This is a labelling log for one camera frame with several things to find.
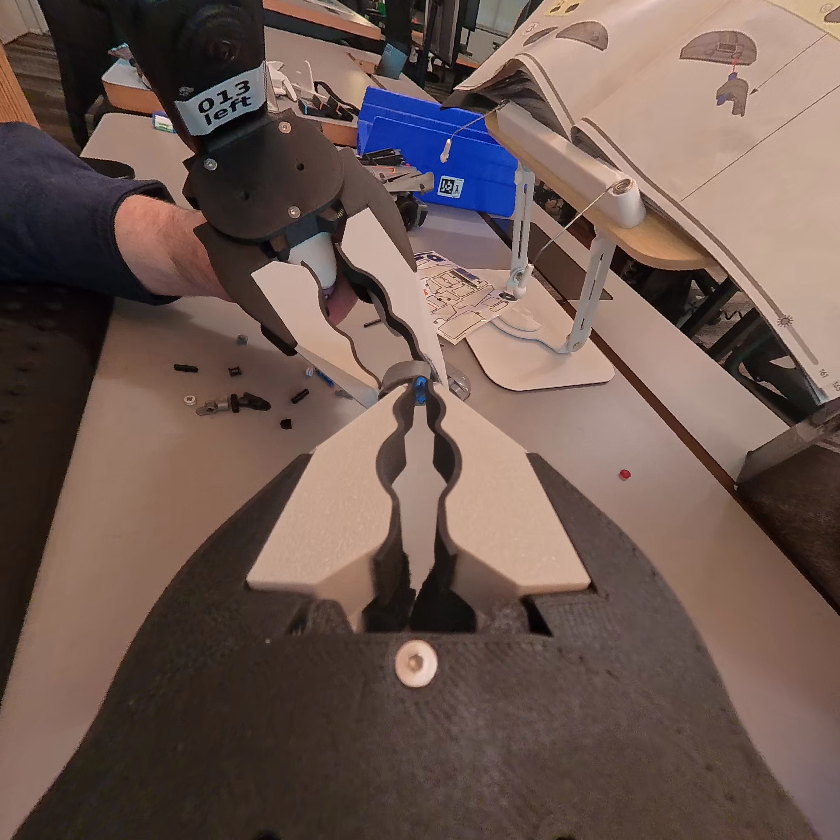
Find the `blue storage bin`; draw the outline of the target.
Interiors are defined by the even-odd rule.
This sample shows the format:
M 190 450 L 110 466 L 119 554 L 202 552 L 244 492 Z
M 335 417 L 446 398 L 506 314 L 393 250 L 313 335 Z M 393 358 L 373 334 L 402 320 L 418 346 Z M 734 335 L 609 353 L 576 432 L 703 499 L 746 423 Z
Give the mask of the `blue storage bin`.
M 510 217 L 516 200 L 515 157 L 474 113 L 435 101 L 367 88 L 358 118 L 359 154 L 393 148 L 408 164 L 432 172 L 429 203 Z

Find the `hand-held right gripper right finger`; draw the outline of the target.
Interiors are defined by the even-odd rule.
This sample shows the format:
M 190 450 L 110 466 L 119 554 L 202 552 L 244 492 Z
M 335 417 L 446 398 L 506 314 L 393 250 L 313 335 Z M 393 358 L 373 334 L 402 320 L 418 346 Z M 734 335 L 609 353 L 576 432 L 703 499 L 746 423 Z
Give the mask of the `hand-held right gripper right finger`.
M 591 584 L 529 454 L 449 392 L 428 392 L 437 504 L 426 628 L 475 628 L 476 616 L 525 596 Z

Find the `white sticker sheet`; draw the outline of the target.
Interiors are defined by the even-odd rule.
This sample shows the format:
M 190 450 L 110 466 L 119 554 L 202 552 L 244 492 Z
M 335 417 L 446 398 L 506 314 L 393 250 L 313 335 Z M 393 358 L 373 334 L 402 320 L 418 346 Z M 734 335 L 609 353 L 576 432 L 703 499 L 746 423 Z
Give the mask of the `white sticker sheet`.
M 518 302 L 506 289 L 506 277 L 488 280 L 433 250 L 414 258 L 437 335 L 449 343 L 459 343 Z

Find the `grey bent lego beam assembly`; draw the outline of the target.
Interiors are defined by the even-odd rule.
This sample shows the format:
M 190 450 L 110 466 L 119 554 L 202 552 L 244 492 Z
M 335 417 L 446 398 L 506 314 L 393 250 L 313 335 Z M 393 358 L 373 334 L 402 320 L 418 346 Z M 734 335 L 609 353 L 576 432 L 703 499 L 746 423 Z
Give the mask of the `grey bent lego beam assembly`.
M 382 378 L 378 399 L 381 400 L 399 385 L 408 385 L 413 397 L 413 383 L 419 376 L 425 376 L 427 382 L 434 381 L 434 368 L 425 360 L 406 360 L 392 365 Z

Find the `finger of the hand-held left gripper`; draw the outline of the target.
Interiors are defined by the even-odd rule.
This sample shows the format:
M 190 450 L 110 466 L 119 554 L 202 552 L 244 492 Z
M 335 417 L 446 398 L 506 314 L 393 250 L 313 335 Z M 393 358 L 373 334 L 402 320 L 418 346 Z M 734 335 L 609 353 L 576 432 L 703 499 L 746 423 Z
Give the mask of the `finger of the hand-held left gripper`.
M 446 386 L 445 359 L 424 283 L 372 212 L 346 220 L 340 255 L 351 282 L 369 294 L 381 319 L 404 338 L 413 359 L 428 362 L 435 381 Z
M 333 327 L 316 275 L 305 265 L 271 261 L 253 275 L 296 342 L 297 352 L 358 403 L 376 403 L 381 384 L 358 360 L 350 338 Z

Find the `person's left forearm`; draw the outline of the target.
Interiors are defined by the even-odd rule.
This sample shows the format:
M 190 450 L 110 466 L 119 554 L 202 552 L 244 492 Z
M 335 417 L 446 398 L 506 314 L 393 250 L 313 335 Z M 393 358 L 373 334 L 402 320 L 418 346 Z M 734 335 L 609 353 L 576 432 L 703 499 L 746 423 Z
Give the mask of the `person's left forearm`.
M 120 255 L 114 219 L 132 195 L 170 203 L 158 181 L 97 173 L 24 122 L 1 125 L 1 281 L 65 285 L 160 306 Z

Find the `grey background table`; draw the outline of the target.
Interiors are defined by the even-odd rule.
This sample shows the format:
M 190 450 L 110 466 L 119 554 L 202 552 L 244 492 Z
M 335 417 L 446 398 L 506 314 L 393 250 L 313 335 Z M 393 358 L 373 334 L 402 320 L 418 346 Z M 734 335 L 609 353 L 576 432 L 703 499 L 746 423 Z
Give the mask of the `grey background table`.
M 404 126 L 418 127 L 434 119 L 455 115 L 454 110 L 442 110 L 431 98 L 410 91 L 383 88 L 364 72 L 361 64 L 353 60 L 347 48 L 331 45 L 321 40 L 293 35 L 273 28 L 266 28 L 267 58 L 279 59 L 289 85 L 284 92 L 292 98 L 280 100 L 279 107 L 272 79 L 265 58 L 245 59 L 244 68 L 227 69 L 207 65 L 195 66 L 178 79 L 179 70 L 169 67 L 169 60 L 148 59 L 155 68 L 150 69 L 152 88 L 143 84 L 142 77 L 129 62 L 118 60 L 103 75 L 105 94 L 111 105 L 124 111 L 151 116 L 162 112 L 170 120 L 173 131 L 158 131 L 150 122 L 149 139 L 153 142 L 169 138 L 171 147 L 189 162 L 198 152 L 209 152 L 210 140 L 231 140 L 236 129 L 268 129 L 268 140 L 294 140 L 293 130 L 314 130 L 316 141 L 361 148 L 367 140 L 373 150 L 381 150 L 387 140 L 378 140 L 370 134 L 376 120 L 373 108 L 378 106 L 387 118 L 402 122 Z M 320 82 L 326 93 L 339 103 L 348 103 L 357 111 L 349 122 L 326 117 L 305 115 L 299 107 L 301 98 L 313 91 L 304 90 L 303 81 Z

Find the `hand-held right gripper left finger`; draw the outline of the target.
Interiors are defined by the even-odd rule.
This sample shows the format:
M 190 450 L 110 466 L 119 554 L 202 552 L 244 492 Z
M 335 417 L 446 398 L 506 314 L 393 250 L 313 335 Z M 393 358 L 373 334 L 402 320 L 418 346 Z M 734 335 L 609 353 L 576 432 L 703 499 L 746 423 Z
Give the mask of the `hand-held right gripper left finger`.
M 316 447 L 248 573 L 253 590 L 294 592 L 402 631 L 412 610 L 400 503 L 412 391 L 396 387 Z

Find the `lego instruction booklet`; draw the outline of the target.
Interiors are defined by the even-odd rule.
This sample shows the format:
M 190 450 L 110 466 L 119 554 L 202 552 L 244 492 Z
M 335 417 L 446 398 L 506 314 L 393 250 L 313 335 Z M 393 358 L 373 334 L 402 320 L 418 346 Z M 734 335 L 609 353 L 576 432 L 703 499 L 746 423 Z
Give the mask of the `lego instruction booklet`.
M 838 1 L 544 2 L 447 103 L 630 175 L 839 390 Z

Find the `white plastic parts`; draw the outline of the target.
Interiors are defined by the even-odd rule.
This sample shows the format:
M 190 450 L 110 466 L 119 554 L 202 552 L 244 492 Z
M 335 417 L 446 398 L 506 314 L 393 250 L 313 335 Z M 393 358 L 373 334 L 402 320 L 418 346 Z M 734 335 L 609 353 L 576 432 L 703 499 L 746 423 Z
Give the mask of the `white plastic parts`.
M 314 78 L 308 60 L 304 60 L 297 70 L 289 70 L 284 62 L 278 60 L 268 60 L 266 67 L 276 96 L 291 102 L 315 99 Z

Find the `white book stand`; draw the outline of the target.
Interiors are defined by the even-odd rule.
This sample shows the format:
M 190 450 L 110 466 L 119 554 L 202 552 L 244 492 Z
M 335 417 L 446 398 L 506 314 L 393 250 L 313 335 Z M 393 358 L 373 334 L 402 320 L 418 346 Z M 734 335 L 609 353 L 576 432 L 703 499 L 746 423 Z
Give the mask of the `white book stand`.
M 486 375 L 513 392 L 609 382 L 614 368 L 587 349 L 616 247 L 646 266 L 705 269 L 713 258 L 667 218 L 650 213 L 637 182 L 583 152 L 519 105 L 505 101 L 485 116 L 490 135 L 517 160 L 511 266 L 504 287 L 512 304 L 467 343 Z M 540 180 L 594 226 L 584 284 L 571 318 L 538 281 L 529 257 L 534 183 Z

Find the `person's left hand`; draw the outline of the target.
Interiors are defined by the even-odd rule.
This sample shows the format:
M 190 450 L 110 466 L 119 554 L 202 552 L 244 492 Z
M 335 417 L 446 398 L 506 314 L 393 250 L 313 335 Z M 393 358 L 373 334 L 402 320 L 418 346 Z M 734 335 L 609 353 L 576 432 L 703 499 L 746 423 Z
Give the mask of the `person's left hand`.
M 135 195 L 120 205 L 114 236 L 124 262 L 148 292 L 230 302 L 194 233 L 204 222 L 198 211 Z

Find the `partly built lego model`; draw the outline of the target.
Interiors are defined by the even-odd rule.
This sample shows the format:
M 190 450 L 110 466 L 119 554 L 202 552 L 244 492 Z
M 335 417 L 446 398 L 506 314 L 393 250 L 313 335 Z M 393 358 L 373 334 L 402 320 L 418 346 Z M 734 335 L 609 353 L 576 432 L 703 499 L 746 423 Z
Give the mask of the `partly built lego model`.
M 359 154 L 358 159 L 394 198 L 406 230 L 421 227 L 427 217 L 427 205 L 421 196 L 434 191 L 434 173 L 422 172 L 408 164 L 395 149 Z

